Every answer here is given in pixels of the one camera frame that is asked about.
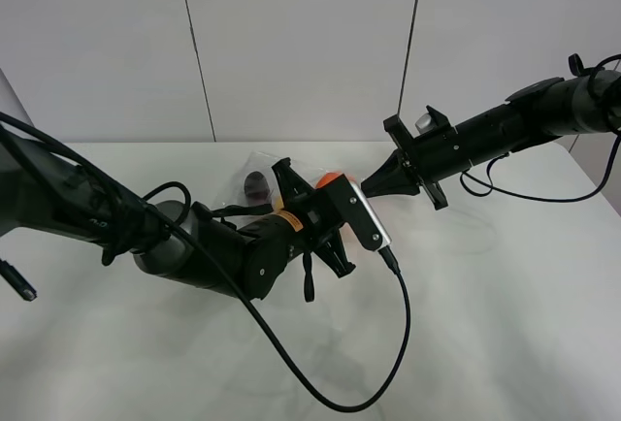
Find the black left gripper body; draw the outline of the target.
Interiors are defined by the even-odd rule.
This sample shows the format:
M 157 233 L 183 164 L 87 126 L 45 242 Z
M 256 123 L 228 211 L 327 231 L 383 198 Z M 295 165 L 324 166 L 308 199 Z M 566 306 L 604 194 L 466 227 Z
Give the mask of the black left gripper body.
M 252 266 L 248 276 L 255 279 L 263 269 L 268 277 L 276 277 L 298 256 L 303 257 L 307 275 L 311 275 L 313 256 L 338 277 L 353 272 L 355 266 L 347 259 L 341 237 L 341 228 L 350 227 L 348 179 L 340 176 L 316 189 L 295 172 L 288 158 L 275 163 L 272 171 L 283 208 L 245 226 Z

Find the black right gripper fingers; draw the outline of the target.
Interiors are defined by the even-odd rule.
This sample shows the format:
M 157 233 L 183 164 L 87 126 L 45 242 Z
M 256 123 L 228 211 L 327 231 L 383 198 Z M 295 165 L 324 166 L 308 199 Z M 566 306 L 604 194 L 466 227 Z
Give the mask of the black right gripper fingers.
M 393 151 L 373 174 L 362 181 L 361 188 L 366 197 L 418 194 L 416 178 L 400 151 Z

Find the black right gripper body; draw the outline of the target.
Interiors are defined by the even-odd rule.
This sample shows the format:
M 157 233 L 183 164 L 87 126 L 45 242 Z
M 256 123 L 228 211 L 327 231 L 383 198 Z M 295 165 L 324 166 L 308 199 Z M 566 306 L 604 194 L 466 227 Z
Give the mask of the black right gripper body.
M 452 126 L 447 117 L 429 107 L 434 118 L 433 131 L 414 137 L 404 122 L 393 115 L 384 120 L 384 130 L 407 160 L 418 183 L 418 194 L 425 192 L 435 210 L 448 206 L 440 182 L 462 173 L 490 159 L 490 150 L 484 147 L 479 135 L 470 130 Z

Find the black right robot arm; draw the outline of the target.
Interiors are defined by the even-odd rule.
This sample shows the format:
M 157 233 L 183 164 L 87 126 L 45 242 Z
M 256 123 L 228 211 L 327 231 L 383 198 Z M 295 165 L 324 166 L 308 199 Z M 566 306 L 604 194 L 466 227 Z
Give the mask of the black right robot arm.
M 572 78 L 555 77 L 523 88 L 498 107 L 456 126 L 428 107 L 413 136 L 397 116 L 383 122 L 396 148 L 362 183 L 369 198 L 425 192 L 437 210 L 448 202 L 440 183 L 500 156 L 561 137 L 620 130 L 620 74 L 607 61 L 590 68 L 568 59 Z

